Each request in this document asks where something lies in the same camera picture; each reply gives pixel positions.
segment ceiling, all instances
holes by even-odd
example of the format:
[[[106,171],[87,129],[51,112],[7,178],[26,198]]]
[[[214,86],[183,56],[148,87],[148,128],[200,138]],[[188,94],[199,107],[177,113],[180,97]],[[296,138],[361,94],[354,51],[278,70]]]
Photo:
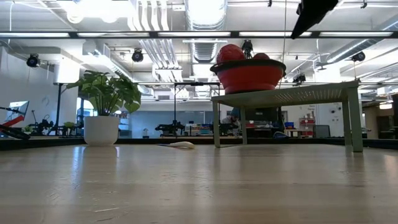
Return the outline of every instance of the ceiling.
[[[298,18],[296,8],[299,0],[273,0],[272,7],[267,7],[268,1],[247,1],[229,0],[226,11],[225,27],[226,30],[284,30],[286,12],[286,30],[292,30]],[[313,26],[311,30],[374,30],[388,20],[397,15],[398,1],[393,0],[372,0],[368,1],[368,6],[361,9],[362,0],[340,0],[338,7],[329,12],[321,23]],[[129,1],[112,1],[112,7],[106,13],[117,14],[120,18],[114,23],[103,22],[99,17],[86,17],[78,24],[68,21],[65,6],[74,4],[72,1],[5,1],[0,0],[0,31],[111,31],[111,30],[130,30],[127,25],[127,16],[131,15]],[[171,30],[187,30],[183,0],[169,0],[167,21]],[[241,46],[243,39],[226,39],[228,44]],[[294,68],[302,64],[306,59],[317,59],[316,56],[327,55],[344,47],[353,41],[352,39],[252,39],[254,52],[265,52],[275,60],[283,60],[287,66],[287,80],[292,81],[298,70],[289,73]],[[82,54],[82,45],[85,40],[12,40],[12,48],[25,49],[28,47],[59,47],[70,53],[75,58],[86,62],[86,57]],[[125,71],[132,74],[133,78],[140,82],[153,82],[152,61],[144,54],[143,62],[133,63],[131,60],[135,48],[142,48],[137,39],[98,39],[97,45],[106,44],[111,49],[111,57]],[[190,53],[190,45],[184,44],[182,39],[172,41],[175,54],[179,65],[182,67],[182,77],[188,81],[195,78]],[[353,69],[351,61],[341,61],[333,66],[340,68],[341,80],[352,80],[355,76],[360,77],[364,74],[388,67],[396,63],[398,57],[398,41],[396,39],[383,40],[373,45],[363,52],[366,59],[356,64]],[[208,69],[211,65],[201,65],[201,69]],[[312,81],[314,69],[311,66],[303,67],[307,76],[307,81]],[[397,76],[398,67],[387,72],[381,72],[368,78],[366,82],[381,82],[391,77]],[[377,86],[367,86],[364,90],[372,90]]]

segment person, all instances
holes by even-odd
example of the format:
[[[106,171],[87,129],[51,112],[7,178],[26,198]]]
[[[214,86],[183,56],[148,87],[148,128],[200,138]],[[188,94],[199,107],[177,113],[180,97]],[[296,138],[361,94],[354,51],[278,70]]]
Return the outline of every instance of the person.
[[[239,136],[239,130],[241,129],[241,123],[239,122],[239,109],[234,108],[227,117],[221,120],[221,124],[235,124],[238,128],[233,131],[228,130],[228,134]]]

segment metal table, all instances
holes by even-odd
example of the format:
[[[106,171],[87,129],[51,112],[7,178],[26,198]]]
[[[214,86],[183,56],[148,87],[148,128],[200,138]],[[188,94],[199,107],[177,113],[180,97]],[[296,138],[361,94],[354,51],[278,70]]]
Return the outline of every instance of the metal table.
[[[360,113],[359,108],[358,86],[358,81],[352,81],[214,96],[211,100],[213,102],[215,146],[220,147],[218,104],[240,108],[243,144],[247,144],[245,109],[342,102],[345,145],[354,152],[362,152],[363,143],[360,118],[362,113]]]

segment wooden table surface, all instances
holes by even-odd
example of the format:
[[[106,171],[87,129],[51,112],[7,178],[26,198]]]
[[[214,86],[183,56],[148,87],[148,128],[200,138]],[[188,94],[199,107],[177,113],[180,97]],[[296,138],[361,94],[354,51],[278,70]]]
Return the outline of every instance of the wooden table surface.
[[[0,152],[0,223],[397,223],[398,151],[150,145]]]

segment ceiling light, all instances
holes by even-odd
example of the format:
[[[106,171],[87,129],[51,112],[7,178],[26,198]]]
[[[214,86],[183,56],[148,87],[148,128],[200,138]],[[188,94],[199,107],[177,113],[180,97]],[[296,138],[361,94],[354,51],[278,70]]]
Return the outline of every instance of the ceiling light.
[[[158,82],[158,83],[138,83],[138,85],[174,85],[174,83],[172,83],[172,82],[167,82],[167,83],[165,83],[165,82],[163,82],[163,83],[161,83],[161,82]]]
[[[292,35],[291,32],[239,32],[240,37],[288,37]],[[309,37],[311,32],[304,32],[301,37]]]
[[[66,32],[0,32],[0,38],[69,37]]]
[[[230,32],[159,32],[159,37],[229,37]]]
[[[320,37],[389,37],[393,32],[321,32]]]
[[[147,32],[79,32],[79,37],[149,37]]]
[[[228,43],[228,40],[182,40],[184,44],[217,44],[217,43]]]
[[[380,104],[379,105],[380,110],[388,110],[392,108],[392,104],[387,103],[387,104]]]

